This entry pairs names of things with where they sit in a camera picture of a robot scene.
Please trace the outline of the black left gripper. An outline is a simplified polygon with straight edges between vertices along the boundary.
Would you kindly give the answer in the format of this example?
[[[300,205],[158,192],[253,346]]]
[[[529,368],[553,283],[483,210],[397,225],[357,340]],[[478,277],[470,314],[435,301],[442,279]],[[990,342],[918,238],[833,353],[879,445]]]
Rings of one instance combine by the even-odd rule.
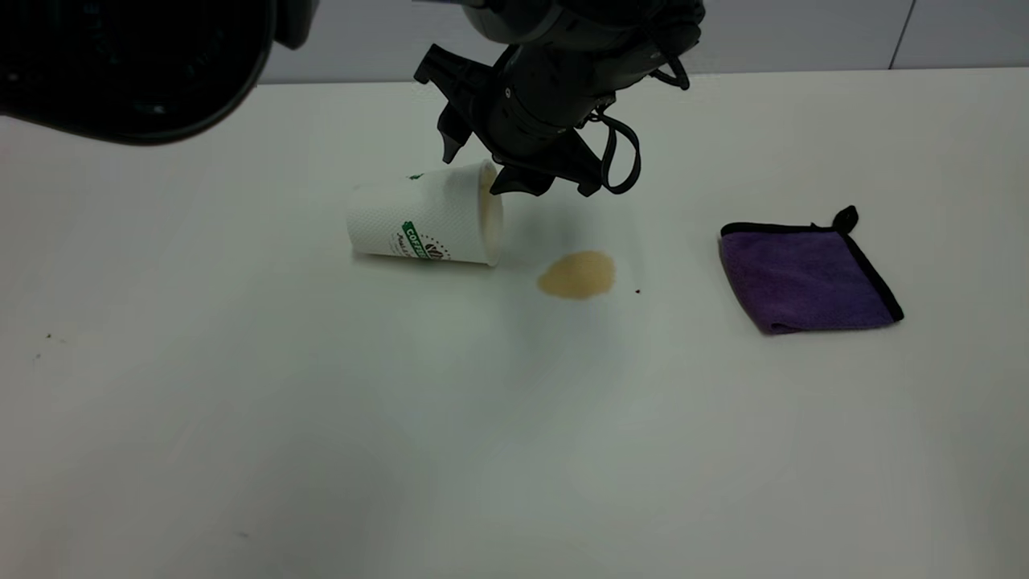
[[[578,133],[613,103],[613,92],[596,87],[595,72],[587,55],[511,45],[486,66],[433,45],[414,77],[447,101],[438,117],[442,162],[477,137],[502,168],[490,194],[539,197],[558,179],[581,195],[606,186],[608,164]]]

